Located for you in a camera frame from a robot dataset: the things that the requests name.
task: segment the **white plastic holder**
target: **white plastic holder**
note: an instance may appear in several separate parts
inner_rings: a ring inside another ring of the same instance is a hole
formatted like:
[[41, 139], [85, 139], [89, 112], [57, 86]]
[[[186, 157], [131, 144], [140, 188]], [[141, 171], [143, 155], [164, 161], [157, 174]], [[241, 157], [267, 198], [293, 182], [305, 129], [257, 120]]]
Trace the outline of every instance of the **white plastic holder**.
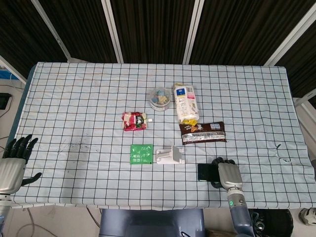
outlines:
[[171, 150], [156, 150], [157, 164], [185, 164], [185, 159], [182, 159], [183, 149], [172, 146]]

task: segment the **snack bag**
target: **snack bag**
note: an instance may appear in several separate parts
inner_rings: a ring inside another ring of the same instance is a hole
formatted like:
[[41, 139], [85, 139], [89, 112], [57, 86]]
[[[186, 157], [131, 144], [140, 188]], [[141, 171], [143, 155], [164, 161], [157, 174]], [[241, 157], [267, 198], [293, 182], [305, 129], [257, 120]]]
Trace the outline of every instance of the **snack bag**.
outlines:
[[196, 126], [180, 124], [182, 144], [226, 142], [223, 122], [198, 123]]
[[174, 101], [180, 123], [184, 120], [198, 120], [198, 105], [193, 86], [175, 84]]
[[147, 118], [145, 113], [124, 113], [122, 119], [124, 131], [137, 131], [147, 128]]

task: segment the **black curtain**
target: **black curtain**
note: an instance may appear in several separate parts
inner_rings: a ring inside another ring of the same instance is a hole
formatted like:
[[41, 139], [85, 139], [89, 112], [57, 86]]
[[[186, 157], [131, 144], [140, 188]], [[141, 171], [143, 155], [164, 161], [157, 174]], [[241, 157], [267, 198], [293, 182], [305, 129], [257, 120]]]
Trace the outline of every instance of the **black curtain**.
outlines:
[[194, 0], [111, 0], [126, 63], [182, 64]]
[[[303, 97], [316, 88], [316, 22], [276, 65], [286, 68], [293, 97]], [[316, 108], [316, 98], [312, 98], [310, 102]]]
[[191, 64], [263, 65], [314, 0], [205, 0]]
[[0, 5], [0, 55], [25, 78], [39, 61], [67, 61], [31, 1], [0, 0]]
[[100, 0], [40, 0], [71, 57], [117, 63]]

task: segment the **candy in container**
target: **candy in container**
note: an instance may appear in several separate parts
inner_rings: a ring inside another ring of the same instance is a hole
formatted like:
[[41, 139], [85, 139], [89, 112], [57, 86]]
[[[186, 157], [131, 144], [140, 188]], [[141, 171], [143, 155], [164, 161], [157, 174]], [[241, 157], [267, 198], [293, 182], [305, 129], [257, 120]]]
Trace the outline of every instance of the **candy in container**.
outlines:
[[122, 119], [124, 131], [144, 130], [147, 128], [147, 122], [151, 121], [145, 113], [140, 112], [124, 113]]
[[165, 111], [170, 104], [171, 94], [163, 87], [157, 87], [150, 93], [150, 106], [156, 111]]

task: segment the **white metal frame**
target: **white metal frame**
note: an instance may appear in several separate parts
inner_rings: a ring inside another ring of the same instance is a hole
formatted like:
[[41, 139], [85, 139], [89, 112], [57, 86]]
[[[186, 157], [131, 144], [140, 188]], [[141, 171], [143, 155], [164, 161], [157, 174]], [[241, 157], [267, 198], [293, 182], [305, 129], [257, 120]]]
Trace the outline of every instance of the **white metal frame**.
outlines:
[[56, 41], [58, 42], [59, 46], [61, 47], [61, 50], [64, 52], [65, 57], [67, 58], [67, 60], [71, 61], [71, 56], [70, 56], [70, 53], [69, 53], [68, 49], [66, 48], [65, 44], [61, 40], [60, 36], [58, 35], [55, 27], [53, 26], [53, 24], [51, 23], [50, 19], [48, 18], [47, 14], [44, 11], [43, 7], [41, 6], [39, 0], [31, 0], [31, 2], [33, 3], [34, 7], [38, 11], [38, 13], [41, 16], [41, 18], [43, 19], [43, 21], [45, 22], [46, 26], [49, 28], [50, 32], [55, 37]]
[[101, 0], [118, 63], [124, 63], [110, 0]]
[[26, 78], [19, 73], [8, 61], [0, 56], [0, 64], [7, 68], [13, 75], [15, 75], [23, 84], [26, 84]]
[[201, 18], [203, 5], [204, 5], [204, 0], [195, 0], [193, 12], [192, 12], [191, 23], [190, 23], [190, 28], [189, 28], [189, 33], [188, 33], [187, 44], [186, 44], [186, 48], [184, 51], [183, 64], [189, 64], [189, 62], [190, 62], [191, 53], [192, 53], [194, 41], [196, 39], [199, 20]]
[[314, 96], [316, 96], [316, 88], [307, 93], [306, 95], [304, 95], [302, 98], [295, 100], [294, 106], [297, 107], [303, 104], [304, 102], [308, 101], [309, 99], [312, 99]]
[[295, 109], [310, 159], [316, 159], [316, 110], [309, 101], [296, 106]]
[[288, 36], [283, 40], [280, 46], [267, 60], [264, 66], [274, 66], [315, 20], [316, 3], [309, 9], [305, 16], [299, 21], [299, 23], [297, 23], [293, 30], [288, 34]]

